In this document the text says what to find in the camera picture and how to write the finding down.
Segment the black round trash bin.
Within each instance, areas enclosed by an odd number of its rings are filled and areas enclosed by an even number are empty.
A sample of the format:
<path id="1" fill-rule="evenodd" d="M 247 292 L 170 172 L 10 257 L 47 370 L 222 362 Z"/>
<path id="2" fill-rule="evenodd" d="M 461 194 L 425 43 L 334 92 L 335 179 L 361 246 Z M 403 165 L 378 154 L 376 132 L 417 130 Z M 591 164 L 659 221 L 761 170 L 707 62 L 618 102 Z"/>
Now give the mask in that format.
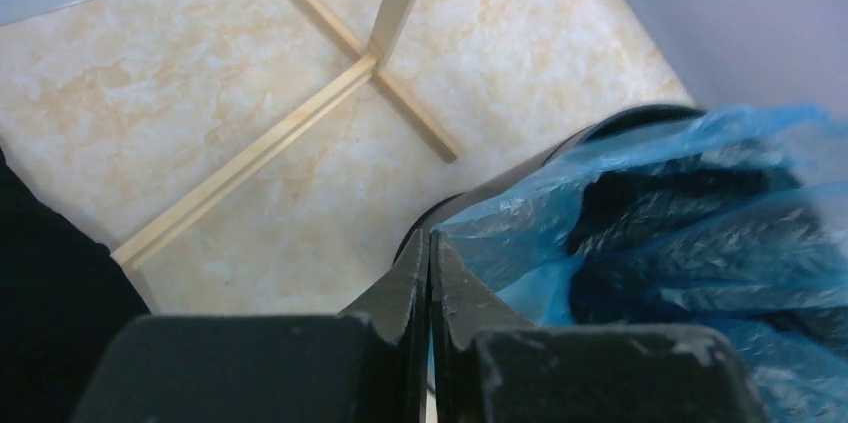
<path id="1" fill-rule="evenodd" d="M 656 103 L 628 108 L 600 122 L 586 126 L 558 144 L 515 165 L 485 183 L 469 191 L 453 194 L 430 207 L 410 226 L 398 245 L 392 264 L 397 262 L 416 231 L 428 232 L 432 226 L 447 220 L 461 210 L 503 193 L 520 180 L 546 166 L 559 155 L 569 152 L 574 147 L 647 126 L 699 118 L 705 113 L 705 110 L 681 104 Z"/>

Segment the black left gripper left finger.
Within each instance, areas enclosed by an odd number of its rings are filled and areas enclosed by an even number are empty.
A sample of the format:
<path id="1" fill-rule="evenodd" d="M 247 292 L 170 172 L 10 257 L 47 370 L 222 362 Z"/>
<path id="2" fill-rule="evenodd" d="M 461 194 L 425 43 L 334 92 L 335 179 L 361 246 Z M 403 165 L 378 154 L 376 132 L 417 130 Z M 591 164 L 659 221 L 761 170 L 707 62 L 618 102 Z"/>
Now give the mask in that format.
<path id="1" fill-rule="evenodd" d="M 428 264 L 413 232 L 337 314 L 150 316 L 110 344 L 76 422 L 422 422 Z"/>

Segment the blue plastic trash bag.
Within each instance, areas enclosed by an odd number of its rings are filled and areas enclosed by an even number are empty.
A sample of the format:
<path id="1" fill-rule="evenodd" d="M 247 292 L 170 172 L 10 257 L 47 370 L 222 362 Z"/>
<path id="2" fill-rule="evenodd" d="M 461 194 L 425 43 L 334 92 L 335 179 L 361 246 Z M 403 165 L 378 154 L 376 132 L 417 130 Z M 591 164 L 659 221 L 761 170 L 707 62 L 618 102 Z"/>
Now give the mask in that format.
<path id="1" fill-rule="evenodd" d="M 701 323 L 780 422 L 847 418 L 847 123 L 727 108 L 586 142 L 437 227 L 540 326 Z"/>

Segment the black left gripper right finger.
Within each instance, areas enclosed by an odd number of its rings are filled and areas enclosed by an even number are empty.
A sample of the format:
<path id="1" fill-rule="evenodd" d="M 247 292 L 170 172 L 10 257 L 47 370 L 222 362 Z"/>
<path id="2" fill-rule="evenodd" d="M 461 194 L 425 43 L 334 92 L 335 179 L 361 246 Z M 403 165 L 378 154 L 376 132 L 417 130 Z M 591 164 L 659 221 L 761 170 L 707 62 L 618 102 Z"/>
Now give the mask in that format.
<path id="1" fill-rule="evenodd" d="M 539 327 L 430 237 L 442 422 L 765 422 L 728 339 L 700 325 Z"/>

